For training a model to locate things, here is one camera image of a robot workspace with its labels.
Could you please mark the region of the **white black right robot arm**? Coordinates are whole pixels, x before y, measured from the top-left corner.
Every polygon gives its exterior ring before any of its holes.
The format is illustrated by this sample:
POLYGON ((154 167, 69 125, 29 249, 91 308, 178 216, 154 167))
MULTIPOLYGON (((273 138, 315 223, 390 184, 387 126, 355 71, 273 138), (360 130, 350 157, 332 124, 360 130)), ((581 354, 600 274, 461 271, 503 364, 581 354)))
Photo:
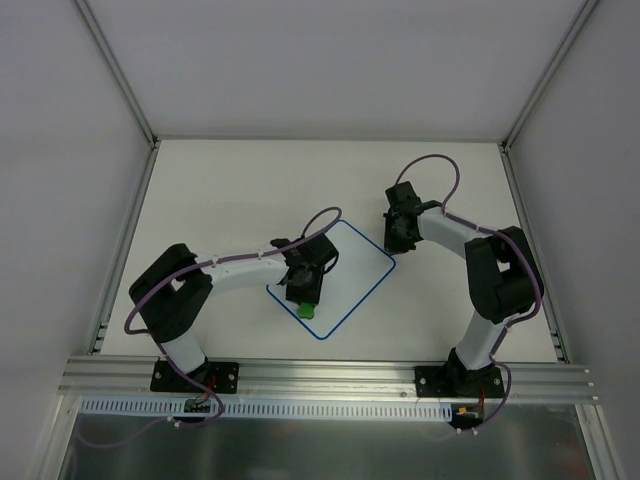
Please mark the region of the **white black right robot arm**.
POLYGON ((544 286, 526 236, 518 227, 481 227, 438 201, 424 202, 408 181, 391 186, 385 195, 388 254, 408 253, 427 241, 465 261, 474 312, 446 362, 446 380, 453 393, 469 396, 482 385, 482 372, 492 365, 506 330, 541 306, 544 286))

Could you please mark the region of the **green whiteboard eraser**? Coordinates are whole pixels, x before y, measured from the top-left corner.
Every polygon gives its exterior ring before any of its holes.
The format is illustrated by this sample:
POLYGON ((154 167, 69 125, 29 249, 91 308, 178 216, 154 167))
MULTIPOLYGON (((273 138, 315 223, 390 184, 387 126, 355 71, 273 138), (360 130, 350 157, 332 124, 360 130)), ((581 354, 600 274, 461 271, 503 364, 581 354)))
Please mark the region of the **green whiteboard eraser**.
POLYGON ((302 302, 298 305, 296 315, 303 320, 311 320, 315 317, 315 305, 302 302))

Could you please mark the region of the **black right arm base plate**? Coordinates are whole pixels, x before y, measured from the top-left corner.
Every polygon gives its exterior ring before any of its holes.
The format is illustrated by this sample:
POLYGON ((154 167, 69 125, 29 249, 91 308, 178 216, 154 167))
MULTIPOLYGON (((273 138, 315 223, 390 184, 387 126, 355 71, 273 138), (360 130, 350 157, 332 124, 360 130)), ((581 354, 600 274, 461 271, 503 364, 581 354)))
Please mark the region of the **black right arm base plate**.
POLYGON ((445 364, 419 365, 413 372, 419 398, 479 398, 482 394, 489 399, 504 397, 502 374, 495 365, 458 373, 445 364))

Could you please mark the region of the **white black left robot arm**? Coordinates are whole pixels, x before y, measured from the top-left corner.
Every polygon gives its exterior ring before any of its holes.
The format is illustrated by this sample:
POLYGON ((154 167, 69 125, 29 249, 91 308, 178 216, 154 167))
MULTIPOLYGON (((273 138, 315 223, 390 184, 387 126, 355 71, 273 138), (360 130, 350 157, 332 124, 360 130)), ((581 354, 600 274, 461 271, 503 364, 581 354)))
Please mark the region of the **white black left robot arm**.
POLYGON ((184 243, 170 246, 129 287, 134 309, 125 332, 139 315, 167 360, 173 378, 187 391, 202 388, 208 379, 206 355, 193 324, 213 294, 253 286, 280 285, 286 298, 298 305, 319 303, 323 277, 339 259, 324 234, 291 242, 274 239, 264 251, 249 254, 198 256, 184 243))

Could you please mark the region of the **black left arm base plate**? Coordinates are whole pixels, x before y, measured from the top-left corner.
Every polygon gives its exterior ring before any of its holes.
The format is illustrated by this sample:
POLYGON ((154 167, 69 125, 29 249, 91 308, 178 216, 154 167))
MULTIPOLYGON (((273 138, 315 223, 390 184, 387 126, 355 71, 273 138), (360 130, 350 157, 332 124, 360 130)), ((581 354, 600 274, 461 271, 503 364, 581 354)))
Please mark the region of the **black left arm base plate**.
POLYGON ((240 365, 237 362, 207 361, 191 373, 186 380, 166 360, 158 360, 150 380, 149 389, 160 393, 202 393, 203 385, 216 394, 235 394, 240 365))

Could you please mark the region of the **blue framed whiteboard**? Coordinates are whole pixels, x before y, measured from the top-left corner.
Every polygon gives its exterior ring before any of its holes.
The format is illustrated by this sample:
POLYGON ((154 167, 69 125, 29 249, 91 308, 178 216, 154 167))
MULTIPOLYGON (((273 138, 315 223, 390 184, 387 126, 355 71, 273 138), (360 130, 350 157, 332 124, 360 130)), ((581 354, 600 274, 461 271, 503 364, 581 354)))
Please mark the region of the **blue framed whiteboard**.
POLYGON ((285 298, 283 286, 266 292, 314 339, 327 340, 353 316, 396 268, 396 261, 374 241, 345 220, 327 233, 339 252, 337 266, 324 277, 320 301, 311 319, 298 314, 298 306, 285 298))

